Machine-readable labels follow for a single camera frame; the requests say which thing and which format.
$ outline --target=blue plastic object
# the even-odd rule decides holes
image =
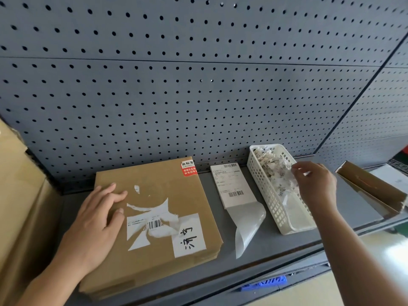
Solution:
[[[251,290],[257,290],[260,288],[269,288],[269,287],[274,287],[280,284],[286,284],[288,281],[285,276],[279,276],[276,278],[270,278],[267,280],[262,280],[258,283],[251,283],[251,284],[246,284],[245,286],[242,286],[239,288],[240,291],[251,291]]]

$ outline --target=white plastic basket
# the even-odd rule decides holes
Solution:
[[[296,163],[290,153],[280,144],[272,145],[252,145],[249,147],[248,169],[253,179],[262,193],[263,199],[268,205],[273,219],[278,225],[279,231],[283,235],[311,230],[316,227],[315,221],[300,195],[292,193],[286,204],[283,205],[282,197],[279,196],[273,188],[270,180],[259,164],[253,150],[257,147],[265,149],[268,147],[276,155],[281,155],[289,163]]]

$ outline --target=person's left hand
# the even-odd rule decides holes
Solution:
[[[115,183],[104,190],[98,186],[88,195],[54,257],[53,261],[74,269],[79,280],[105,260],[125,219],[123,209],[119,208],[109,225],[107,223],[112,205],[124,200],[127,195],[127,191],[112,193],[115,187]]]

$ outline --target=green object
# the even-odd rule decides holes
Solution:
[[[408,222],[395,226],[395,230],[405,237],[408,237]]]

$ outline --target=forearm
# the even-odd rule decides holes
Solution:
[[[16,306],[63,306],[81,277],[74,266],[54,260],[30,283]]]
[[[314,218],[345,306],[408,304],[339,212]]]

